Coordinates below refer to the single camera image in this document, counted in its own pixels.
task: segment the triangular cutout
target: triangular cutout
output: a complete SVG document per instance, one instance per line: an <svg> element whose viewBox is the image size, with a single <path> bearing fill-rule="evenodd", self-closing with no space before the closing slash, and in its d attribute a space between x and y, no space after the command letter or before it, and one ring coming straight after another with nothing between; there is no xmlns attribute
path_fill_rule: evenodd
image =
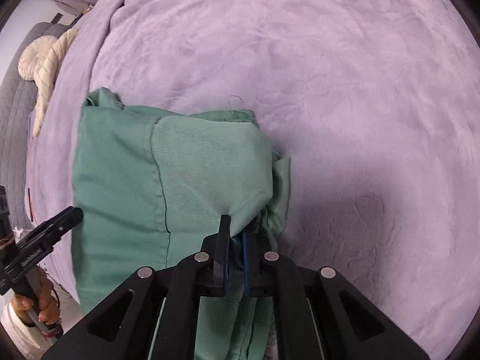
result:
<svg viewBox="0 0 480 360"><path fill-rule="evenodd" d="M122 325L123 318L125 317L128 306L133 297L134 293L131 291L127 291L123 294L122 297L111 305L104 314L88 326L88 331L107 341L115 341L120 326Z"/></svg>
<svg viewBox="0 0 480 360"><path fill-rule="evenodd" d="M359 341L366 341L385 331L383 325L370 314L352 295L340 292L340 300L349 316L350 324Z"/></svg>

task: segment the green fabric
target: green fabric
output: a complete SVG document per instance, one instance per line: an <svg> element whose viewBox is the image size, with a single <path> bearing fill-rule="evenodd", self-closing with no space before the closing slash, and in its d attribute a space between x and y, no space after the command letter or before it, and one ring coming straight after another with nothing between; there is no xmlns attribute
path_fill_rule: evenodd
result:
<svg viewBox="0 0 480 360"><path fill-rule="evenodd" d="M106 88L82 108L73 165L72 257L82 311L141 266L163 269L200 250L222 214L234 236L255 217L274 247L286 220L290 160L272 151L252 111L191 116L124 106ZM270 299L243 296L230 272L225 298L202 298L195 358L260 360Z"/></svg>

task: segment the round pleated cushion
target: round pleated cushion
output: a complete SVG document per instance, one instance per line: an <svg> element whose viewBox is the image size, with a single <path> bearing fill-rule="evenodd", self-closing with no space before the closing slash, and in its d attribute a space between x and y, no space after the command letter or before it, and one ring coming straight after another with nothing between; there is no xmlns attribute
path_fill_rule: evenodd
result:
<svg viewBox="0 0 480 360"><path fill-rule="evenodd" d="M20 61L18 61L18 74L20 74L20 77L27 81L33 80L35 69L42 66L49 50L56 41L56 37L45 35L30 43L23 50Z"/></svg>

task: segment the fluffy lavender blanket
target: fluffy lavender blanket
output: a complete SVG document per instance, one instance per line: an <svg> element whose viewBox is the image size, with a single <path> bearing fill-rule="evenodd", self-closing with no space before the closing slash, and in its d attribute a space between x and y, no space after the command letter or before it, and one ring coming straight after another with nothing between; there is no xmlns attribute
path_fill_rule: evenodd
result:
<svg viewBox="0 0 480 360"><path fill-rule="evenodd" d="M337 268L433 360L465 332L480 51L449 0L99 0L30 148L38 221L73 202L79 109L100 86L180 113L253 109L291 157L281 251ZM47 265L75 294L70 241Z"/></svg>

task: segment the silver screw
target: silver screw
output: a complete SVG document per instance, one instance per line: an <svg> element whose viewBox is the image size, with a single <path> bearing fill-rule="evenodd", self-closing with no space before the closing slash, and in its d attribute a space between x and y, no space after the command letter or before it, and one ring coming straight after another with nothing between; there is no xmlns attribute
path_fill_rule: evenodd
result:
<svg viewBox="0 0 480 360"><path fill-rule="evenodd" d="M280 256L278 255L277 252L275 251L268 251L267 253L265 253L263 255L263 257L267 260L267 261L277 261Z"/></svg>
<svg viewBox="0 0 480 360"><path fill-rule="evenodd" d="M325 279L333 279L337 273L335 272L335 269L326 266L320 270L320 274Z"/></svg>
<svg viewBox="0 0 480 360"><path fill-rule="evenodd" d="M152 275L153 271L152 271L152 268L149 268L147 266L144 266L143 268L140 268L138 271L137 271L137 275L139 278L141 279L147 279L149 278L151 275Z"/></svg>
<svg viewBox="0 0 480 360"><path fill-rule="evenodd" d="M204 261L207 261L210 258L208 253L205 253L204 251L200 251L197 254L195 254L195 261L198 261L199 263L203 263Z"/></svg>

